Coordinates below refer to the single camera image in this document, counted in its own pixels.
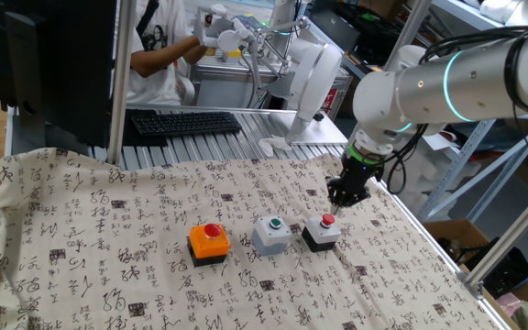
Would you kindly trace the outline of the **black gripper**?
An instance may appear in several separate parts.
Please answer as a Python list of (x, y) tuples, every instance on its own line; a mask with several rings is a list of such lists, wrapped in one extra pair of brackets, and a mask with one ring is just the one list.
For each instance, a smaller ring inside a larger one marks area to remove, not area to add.
[(337, 215), (342, 209), (368, 199), (370, 192), (366, 187), (367, 181), (372, 177), (378, 180), (381, 178), (380, 165), (368, 164), (355, 158), (343, 158), (342, 165), (341, 192), (339, 178), (326, 179), (331, 215)]

